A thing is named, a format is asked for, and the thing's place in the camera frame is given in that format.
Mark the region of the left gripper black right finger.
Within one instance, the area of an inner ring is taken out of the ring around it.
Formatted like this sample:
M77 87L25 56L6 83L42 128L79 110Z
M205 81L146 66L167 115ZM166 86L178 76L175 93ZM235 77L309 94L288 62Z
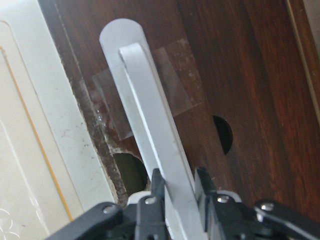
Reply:
M320 224L277 201L248 207L234 192L218 191L206 168L195 169L195 196L210 240L318 240Z

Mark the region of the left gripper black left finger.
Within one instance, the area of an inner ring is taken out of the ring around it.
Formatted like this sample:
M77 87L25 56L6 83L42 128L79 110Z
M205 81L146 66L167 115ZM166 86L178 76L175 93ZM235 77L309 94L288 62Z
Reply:
M112 202L92 207L48 240L165 240L165 180L152 171L151 194L123 208Z

